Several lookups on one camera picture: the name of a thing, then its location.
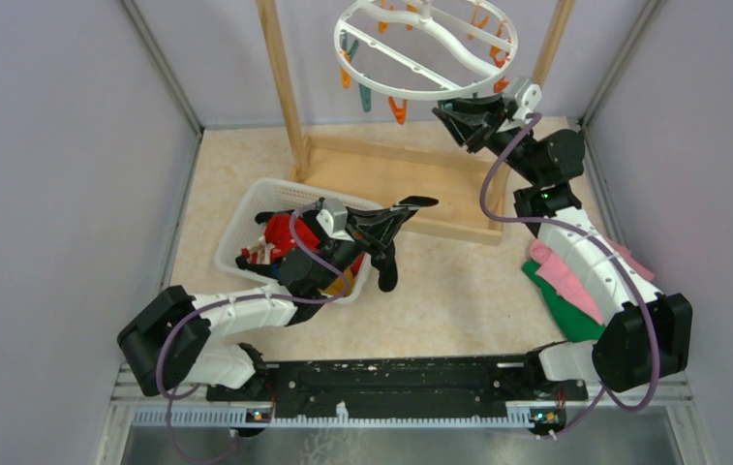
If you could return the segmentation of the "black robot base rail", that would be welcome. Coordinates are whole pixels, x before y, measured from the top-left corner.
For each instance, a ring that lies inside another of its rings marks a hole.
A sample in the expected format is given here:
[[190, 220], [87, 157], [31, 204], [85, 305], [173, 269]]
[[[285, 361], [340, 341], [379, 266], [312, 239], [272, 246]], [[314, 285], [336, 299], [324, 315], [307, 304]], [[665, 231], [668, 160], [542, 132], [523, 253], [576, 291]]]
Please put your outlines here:
[[210, 402], [262, 403], [276, 419], [503, 419], [516, 402], [562, 407], [588, 398], [582, 381], [551, 382], [527, 355], [268, 363], [250, 387], [209, 387]]

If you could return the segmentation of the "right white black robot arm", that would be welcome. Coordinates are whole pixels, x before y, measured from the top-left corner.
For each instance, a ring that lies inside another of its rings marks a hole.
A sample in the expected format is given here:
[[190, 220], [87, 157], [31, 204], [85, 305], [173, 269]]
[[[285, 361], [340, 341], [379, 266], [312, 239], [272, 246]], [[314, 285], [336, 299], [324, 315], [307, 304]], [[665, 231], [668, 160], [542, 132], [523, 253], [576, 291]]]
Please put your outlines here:
[[[523, 119], [508, 128], [518, 110]], [[515, 191], [515, 222], [528, 226], [589, 293], [604, 330], [593, 341], [545, 346], [523, 373], [526, 392], [548, 399], [567, 380], [624, 392], [687, 368], [693, 311], [682, 294], [665, 294], [606, 241], [571, 188], [582, 175], [585, 141], [571, 129], [534, 137], [534, 112], [503, 95], [454, 99], [433, 113], [470, 153], [497, 156], [529, 187]]]

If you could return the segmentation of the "black sock white stripes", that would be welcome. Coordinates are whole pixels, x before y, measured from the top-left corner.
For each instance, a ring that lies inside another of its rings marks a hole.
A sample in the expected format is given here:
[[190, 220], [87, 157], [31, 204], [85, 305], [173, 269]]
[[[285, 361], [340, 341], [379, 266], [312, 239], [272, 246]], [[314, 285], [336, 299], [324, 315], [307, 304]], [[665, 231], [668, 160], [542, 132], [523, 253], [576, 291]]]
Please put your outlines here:
[[[438, 205], [439, 201], [431, 197], [409, 196], [395, 204], [399, 203], [408, 203], [413, 205], [415, 215], [421, 209]], [[396, 234], [369, 234], [371, 237], [371, 245], [369, 246], [371, 265], [379, 273], [378, 283], [379, 289], [382, 292], [389, 293], [397, 286], [399, 271], [396, 262], [395, 237], [407, 222], [401, 226]]]

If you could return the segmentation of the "round white clip hanger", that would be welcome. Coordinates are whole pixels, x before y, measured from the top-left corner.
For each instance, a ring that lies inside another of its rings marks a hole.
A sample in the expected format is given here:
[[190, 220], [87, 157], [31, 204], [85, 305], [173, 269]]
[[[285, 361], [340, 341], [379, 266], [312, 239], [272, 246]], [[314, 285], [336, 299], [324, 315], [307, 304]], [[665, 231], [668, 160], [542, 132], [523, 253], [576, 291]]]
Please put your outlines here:
[[359, 109], [404, 124], [414, 103], [502, 92], [520, 41], [493, 1], [355, 1], [336, 19], [333, 44]]

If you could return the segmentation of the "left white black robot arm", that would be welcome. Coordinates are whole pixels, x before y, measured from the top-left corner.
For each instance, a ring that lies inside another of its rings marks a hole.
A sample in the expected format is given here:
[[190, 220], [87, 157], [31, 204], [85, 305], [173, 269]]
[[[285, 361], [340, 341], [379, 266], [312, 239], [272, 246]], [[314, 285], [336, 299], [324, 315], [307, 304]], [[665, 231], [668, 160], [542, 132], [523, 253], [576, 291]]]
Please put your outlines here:
[[274, 283], [245, 292], [188, 294], [180, 286], [161, 291], [117, 335], [116, 344], [141, 392], [179, 399], [183, 383], [231, 389], [243, 400], [262, 395], [266, 364], [246, 343], [213, 349], [228, 335], [268, 326], [295, 326], [324, 305], [342, 298], [335, 281], [351, 286], [346, 271], [367, 256], [388, 293], [398, 281], [394, 239], [419, 209], [434, 200], [407, 197], [388, 208], [362, 210], [336, 199], [294, 210], [264, 212], [261, 220], [284, 218], [295, 244], [277, 262]]

